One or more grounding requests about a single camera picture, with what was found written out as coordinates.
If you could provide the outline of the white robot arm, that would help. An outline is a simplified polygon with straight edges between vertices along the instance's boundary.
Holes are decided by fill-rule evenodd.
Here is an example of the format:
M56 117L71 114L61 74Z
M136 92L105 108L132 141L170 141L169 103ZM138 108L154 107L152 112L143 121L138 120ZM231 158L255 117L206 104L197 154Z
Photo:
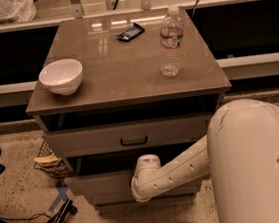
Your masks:
M220 223L279 223L279 107L231 101L208 125L206 136L166 165L153 154L140 157L133 197L144 203L210 175Z

